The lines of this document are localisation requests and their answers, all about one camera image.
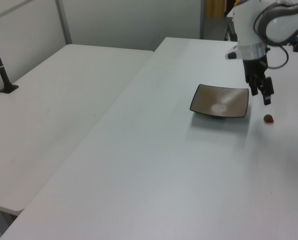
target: brown plate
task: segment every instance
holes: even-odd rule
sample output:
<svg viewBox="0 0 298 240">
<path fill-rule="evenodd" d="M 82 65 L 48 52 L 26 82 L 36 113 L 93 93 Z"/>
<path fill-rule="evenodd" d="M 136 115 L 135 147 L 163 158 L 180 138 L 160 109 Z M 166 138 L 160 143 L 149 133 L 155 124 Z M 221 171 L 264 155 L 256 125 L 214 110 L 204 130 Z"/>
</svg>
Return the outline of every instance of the brown plate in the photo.
<svg viewBox="0 0 298 240">
<path fill-rule="evenodd" d="M 243 118 L 248 110 L 249 90 L 200 84 L 190 110 L 221 118 Z"/>
</svg>

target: red strawberry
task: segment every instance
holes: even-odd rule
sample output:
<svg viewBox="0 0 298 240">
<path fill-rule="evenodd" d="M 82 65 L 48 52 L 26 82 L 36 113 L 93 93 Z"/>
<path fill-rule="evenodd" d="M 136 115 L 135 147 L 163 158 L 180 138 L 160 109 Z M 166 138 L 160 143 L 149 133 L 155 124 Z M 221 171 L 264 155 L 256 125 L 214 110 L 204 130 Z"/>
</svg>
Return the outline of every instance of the red strawberry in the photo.
<svg viewBox="0 0 298 240">
<path fill-rule="evenodd" d="M 272 124 L 272 123 L 274 123 L 274 119 L 273 119 L 273 117 L 272 117 L 271 115 L 269 115 L 269 114 L 267 114 L 267 115 L 264 116 L 264 121 L 265 121 L 266 123 L 268 123 L 268 124 Z"/>
</svg>

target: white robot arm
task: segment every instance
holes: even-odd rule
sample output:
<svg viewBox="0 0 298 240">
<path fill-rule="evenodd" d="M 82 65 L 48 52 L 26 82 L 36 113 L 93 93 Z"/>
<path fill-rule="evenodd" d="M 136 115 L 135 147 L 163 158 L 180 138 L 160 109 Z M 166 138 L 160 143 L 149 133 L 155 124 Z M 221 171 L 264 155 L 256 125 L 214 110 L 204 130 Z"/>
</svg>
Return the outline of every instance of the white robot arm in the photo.
<svg viewBox="0 0 298 240">
<path fill-rule="evenodd" d="M 246 82 L 252 95 L 260 90 L 264 104 L 268 105 L 274 93 L 271 78 L 264 74 L 270 68 L 266 57 L 268 45 L 281 47 L 288 60 L 288 53 L 282 46 L 298 34 L 298 3 L 288 0 L 237 0 L 233 20 L 238 45 L 226 54 L 226 58 L 243 60 Z"/>
</svg>

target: table surface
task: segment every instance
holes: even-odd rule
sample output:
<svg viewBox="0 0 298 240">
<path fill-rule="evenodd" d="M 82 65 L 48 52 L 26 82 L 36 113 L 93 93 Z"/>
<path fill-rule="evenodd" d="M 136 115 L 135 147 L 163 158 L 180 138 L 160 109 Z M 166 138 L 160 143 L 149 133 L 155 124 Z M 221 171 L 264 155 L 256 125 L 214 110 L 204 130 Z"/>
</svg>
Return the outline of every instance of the table surface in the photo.
<svg viewBox="0 0 298 240">
<path fill-rule="evenodd" d="M 198 84 L 247 86 L 233 45 L 166 38 L 1 240 L 298 240 L 298 53 L 271 105 L 189 111 Z"/>
<path fill-rule="evenodd" d="M 151 55 L 68 45 L 0 93 L 0 210 L 29 204 Z"/>
</svg>

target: black stand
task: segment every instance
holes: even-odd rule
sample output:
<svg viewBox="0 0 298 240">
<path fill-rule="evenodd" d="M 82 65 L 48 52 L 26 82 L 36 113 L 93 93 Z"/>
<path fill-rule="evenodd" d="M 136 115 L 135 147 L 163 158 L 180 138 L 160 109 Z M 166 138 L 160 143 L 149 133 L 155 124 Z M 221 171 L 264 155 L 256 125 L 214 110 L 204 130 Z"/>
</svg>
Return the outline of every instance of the black stand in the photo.
<svg viewBox="0 0 298 240">
<path fill-rule="evenodd" d="M 9 81 L 8 75 L 4 69 L 1 58 L 0 58 L 0 75 L 4 83 L 4 88 L 0 92 L 9 94 L 19 87 L 17 85 L 12 85 L 11 82 Z"/>
</svg>

